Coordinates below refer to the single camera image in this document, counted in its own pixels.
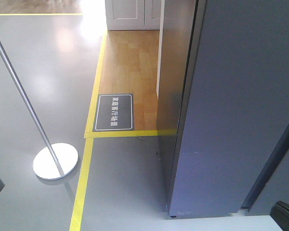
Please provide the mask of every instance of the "sign border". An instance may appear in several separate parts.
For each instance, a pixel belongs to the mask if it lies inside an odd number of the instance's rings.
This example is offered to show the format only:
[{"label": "sign border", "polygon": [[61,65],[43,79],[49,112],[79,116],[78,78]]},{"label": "sign border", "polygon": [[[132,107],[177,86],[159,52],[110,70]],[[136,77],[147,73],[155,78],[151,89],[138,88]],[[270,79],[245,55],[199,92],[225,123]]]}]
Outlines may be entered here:
[{"label": "sign border", "polygon": [[[114,128],[114,129],[97,129],[96,126],[97,126],[97,119],[98,119],[98,112],[99,112],[99,109],[100,109],[100,100],[101,100],[101,97],[102,96],[122,96],[122,95],[129,95],[131,97],[131,127],[130,128]],[[127,94],[101,94],[101,95],[98,95],[98,104],[97,104],[97,110],[96,110],[96,117],[95,117],[95,125],[94,125],[94,130],[96,131],[114,131],[114,130],[131,130],[133,129],[134,127],[134,124],[133,124],[133,97],[132,97],[132,94],[131,93],[127,93]]]}]

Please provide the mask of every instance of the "round base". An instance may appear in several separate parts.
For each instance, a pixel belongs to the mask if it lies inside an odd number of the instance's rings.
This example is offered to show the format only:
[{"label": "round base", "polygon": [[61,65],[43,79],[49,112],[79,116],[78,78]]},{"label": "round base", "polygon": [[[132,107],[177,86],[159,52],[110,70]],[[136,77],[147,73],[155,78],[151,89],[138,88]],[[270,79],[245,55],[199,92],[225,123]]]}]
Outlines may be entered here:
[{"label": "round base", "polygon": [[64,172],[60,176],[59,170],[50,154],[48,148],[43,148],[33,160],[34,173],[44,180],[57,180],[68,175],[78,162],[78,153],[76,148],[68,143],[52,144],[60,166]]}]

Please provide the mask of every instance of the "white cabinet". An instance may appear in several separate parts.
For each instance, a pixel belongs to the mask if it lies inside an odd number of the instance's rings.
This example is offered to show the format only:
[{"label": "white cabinet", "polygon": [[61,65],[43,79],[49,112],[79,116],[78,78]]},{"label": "white cabinet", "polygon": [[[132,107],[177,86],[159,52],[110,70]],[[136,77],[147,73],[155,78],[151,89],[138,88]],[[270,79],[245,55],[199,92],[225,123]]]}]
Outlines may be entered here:
[{"label": "white cabinet", "polygon": [[161,0],[105,0],[108,30],[159,29]]}]

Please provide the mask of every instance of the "wooden floor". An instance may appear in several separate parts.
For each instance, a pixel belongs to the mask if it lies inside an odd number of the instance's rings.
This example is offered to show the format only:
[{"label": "wooden floor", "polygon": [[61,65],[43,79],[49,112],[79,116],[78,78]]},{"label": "wooden floor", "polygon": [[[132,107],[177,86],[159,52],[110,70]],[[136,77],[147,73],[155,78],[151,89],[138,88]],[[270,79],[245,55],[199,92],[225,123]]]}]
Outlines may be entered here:
[{"label": "wooden floor", "polygon": [[133,93],[135,130],[156,130],[159,31],[109,31],[99,94]]},{"label": "wooden floor", "polygon": [[83,13],[82,1],[0,0],[0,13]]}]

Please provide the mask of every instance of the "yellow floor tape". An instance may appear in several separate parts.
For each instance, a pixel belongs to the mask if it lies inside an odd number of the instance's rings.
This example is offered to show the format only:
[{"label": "yellow floor tape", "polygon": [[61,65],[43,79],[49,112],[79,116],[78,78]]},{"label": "yellow floor tape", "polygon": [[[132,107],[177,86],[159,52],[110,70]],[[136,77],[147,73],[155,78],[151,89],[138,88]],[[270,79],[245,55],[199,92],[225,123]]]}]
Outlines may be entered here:
[{"label": "yellow floor tape", "polygon": [[95,80],[94,80],[94,85],[93,85],[88,120],[87,120],[87,125],[86,125],[86,130],[85,130],[86,144],[85,144],[82,165],[80,169],[80,176],[79,176],[69,231],[81,230],[81,221],[82,221],[83,209],[84,209],[84,204],[85,204],[86,190],[87,190],[87,185],[88,185],[94,138],[157,136],[158,135],[158,132],[156,130],[92,132],[93,124],[95,120],[95,111],[96,111],[96,106],[97,106],[98,92],[99,92],[101,77],[102,77],[102,68],[103,68],[103,61],[104,61],[104,55],[105,55],[106,38],[107,38],[107,33],[105,33],[103,40],[102,40],[99,60],[98,60],[97,69],[96,69],[96,75],[95,75]]},{"label": "yellow floor tape", "polygon": [[83,13],[0,13],[0,16],[84,15]]},{"label": "yellow floor tape", "polygon": [[85,138],[157,136],[157,130],[86,132]]},{"label": "yellow floor tape", "polygon": [[91,156],[93,149],[93,139],[86,139],[83,160],[80,169],[79,181],[77,186],[76,197],[74,201],[73,214],[71,218],[70,231],[80,231],[83,208],[85,205],[85,197],[88,185]]}]

